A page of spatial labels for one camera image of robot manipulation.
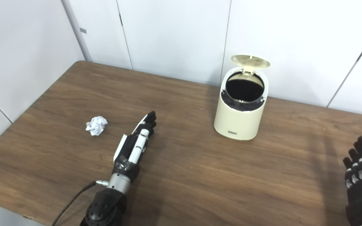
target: wood grain tabletop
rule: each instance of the wood grain tabletop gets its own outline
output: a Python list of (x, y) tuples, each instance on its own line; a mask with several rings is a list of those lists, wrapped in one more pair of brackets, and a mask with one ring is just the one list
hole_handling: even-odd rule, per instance
[[(109, 180), (122, 135), (155, 110), (123, 225), (348, 225), (342, 158), (362, 115), (268, 98), (257, 137), (237, 141), (213, 127), (218, 93), (75, 63), (0, 136), (0, 206), (50, 225), (89, 182)], [(95, 116), (109, 122), (100, 136), (85, 131)], [(58, 225), (79, 225), (102, 189), (79, 196)]]

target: open lid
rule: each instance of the open lid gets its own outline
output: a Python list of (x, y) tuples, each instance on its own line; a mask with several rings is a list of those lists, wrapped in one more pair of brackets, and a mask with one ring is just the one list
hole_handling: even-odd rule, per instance
[(243, 66), (243, 75), (250, 76), (255, 68), (266, 68), (270, 66), (267, 60), (253, 55), (234, 55), (231, 60), (239, 66)]

